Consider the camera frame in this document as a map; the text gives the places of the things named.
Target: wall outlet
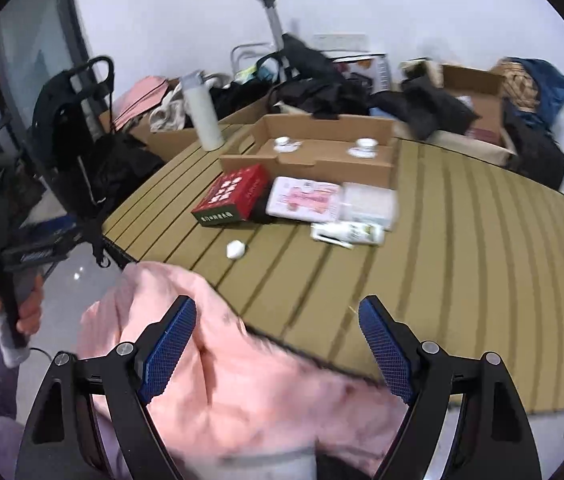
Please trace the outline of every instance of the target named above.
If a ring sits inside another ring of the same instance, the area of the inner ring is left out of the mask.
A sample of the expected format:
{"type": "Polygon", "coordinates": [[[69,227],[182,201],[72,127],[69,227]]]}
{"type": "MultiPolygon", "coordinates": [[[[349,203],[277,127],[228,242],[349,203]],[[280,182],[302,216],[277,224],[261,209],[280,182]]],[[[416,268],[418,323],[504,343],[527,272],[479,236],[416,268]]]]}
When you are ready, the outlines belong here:
{"type": "Polygon", "coordinates": [[[313,48],[368,52],[368,36],[366,34],[313,34],[313,48]]]}

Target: cardboard tray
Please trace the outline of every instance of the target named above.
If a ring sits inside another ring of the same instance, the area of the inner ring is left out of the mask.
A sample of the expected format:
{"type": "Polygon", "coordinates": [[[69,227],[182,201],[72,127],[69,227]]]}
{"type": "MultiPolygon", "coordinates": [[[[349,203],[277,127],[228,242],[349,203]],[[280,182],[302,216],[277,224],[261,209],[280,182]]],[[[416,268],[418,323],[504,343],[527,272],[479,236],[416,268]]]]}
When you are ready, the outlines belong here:
{"type": "Polygon", "coordinates": [[[391,187],[395,158],[395,121],[364,116],[341,115],[337,120],[317,120],[304,115],[266,115],[236,139],[220,156],[222,170],[230,173],[261,164],[271,179],[278,176],[306,178],[319,182],[356,182],[391,187]],[[255,148],[239,153],[245,137],[252,136],[255,148]],[[301,140],[295,152],[278,153],[274,139],[288,136],[301,140]],[[378,141],[376,158],[357,158],[347,150],[361,137],[378,141]]]}

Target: hand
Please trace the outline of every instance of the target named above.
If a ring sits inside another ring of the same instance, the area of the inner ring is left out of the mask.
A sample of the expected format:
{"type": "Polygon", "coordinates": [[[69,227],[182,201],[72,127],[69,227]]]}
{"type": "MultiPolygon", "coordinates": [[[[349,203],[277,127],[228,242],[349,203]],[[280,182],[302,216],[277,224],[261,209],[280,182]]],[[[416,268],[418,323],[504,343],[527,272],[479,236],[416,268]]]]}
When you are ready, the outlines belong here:
{"type": "Polygon", "coordinates": [[[41,276],[35,278],[34,287],[30,296],[19,306],[19,321],[17,321],[17,331],[31,336],[40,329],[42,320],[42,300],[44,299],[44,291],[42,286],[44,281],[41,276]]]}

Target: pink package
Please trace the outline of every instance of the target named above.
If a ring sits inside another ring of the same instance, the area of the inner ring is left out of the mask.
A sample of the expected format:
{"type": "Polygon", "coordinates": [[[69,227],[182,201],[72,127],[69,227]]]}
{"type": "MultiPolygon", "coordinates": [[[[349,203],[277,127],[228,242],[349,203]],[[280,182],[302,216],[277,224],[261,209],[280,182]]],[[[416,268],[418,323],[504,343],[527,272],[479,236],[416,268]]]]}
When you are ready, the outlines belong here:
{"type": "Polygon", "coordinates": [[[268,197],[267,214],[304,222],[335,222],[339,217],[341,187],[278,176],[268,197]]]}

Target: wooden table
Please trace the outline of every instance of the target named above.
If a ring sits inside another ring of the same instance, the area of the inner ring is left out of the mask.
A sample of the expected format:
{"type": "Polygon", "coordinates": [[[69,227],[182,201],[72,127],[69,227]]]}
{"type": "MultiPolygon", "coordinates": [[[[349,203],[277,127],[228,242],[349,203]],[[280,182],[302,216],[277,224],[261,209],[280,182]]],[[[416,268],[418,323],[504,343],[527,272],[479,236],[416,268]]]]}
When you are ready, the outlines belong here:
{"type": "Polygon", "coordinates": [[[399,218],[378,248],[315,242],[292,222],[204,228],[191,209],[231,142],[195,142],[108,219],[137,260],[200,273],[252,328],[354,374],[380,378],[357,325],[376,294],[420,340],[450,354],[502,355],[528,412],[564,409],[564,195],[479,160],[398,141],[399,218]],[[242,240],[246,255],[225,256],[242,240]]]}

